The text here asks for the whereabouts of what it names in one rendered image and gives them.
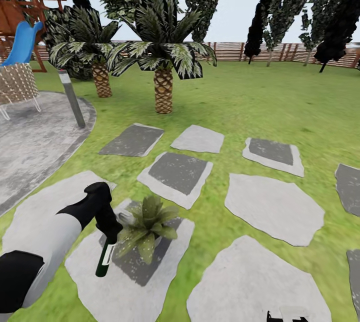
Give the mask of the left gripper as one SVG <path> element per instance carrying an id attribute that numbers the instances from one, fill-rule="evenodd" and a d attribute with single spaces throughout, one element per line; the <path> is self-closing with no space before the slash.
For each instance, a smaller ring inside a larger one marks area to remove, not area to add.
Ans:
<path id="1" fill-rule="evenodd" d="M 117 235 L 123 230 L 124 225 L 117 221 L 113 211 L 105 217 L 96 218 L 96 222 L 97 229 L 111 238 L 114 243 L 118 241 Z"/>

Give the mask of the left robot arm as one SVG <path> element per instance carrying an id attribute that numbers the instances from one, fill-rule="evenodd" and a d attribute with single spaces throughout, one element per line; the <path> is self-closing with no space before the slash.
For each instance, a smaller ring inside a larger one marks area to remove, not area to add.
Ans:
<path id="1" fill-rule="evenodd" d="M 44 292 L 65 256 L 86 225 L 95 217 L 96 228 L 114 243 L 134 217 L 126 209 L 113 211 L 110 187 L 88 185 L 50 220 L 0 256 L 0 322 L 18 309 L 30 307 Z"/>

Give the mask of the insectifuge atomizer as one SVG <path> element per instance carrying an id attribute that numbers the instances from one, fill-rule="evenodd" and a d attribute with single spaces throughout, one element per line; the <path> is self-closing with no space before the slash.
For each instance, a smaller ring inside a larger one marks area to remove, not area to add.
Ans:
<path id="1" fill-rule="evenodd" d="M 106 276 L 110 267 L 110 262 L 115 246 L 116 244 L 113 242 L 113 240 L 107 237 L 95 271 L 96 277 L 102 278 Z"/>

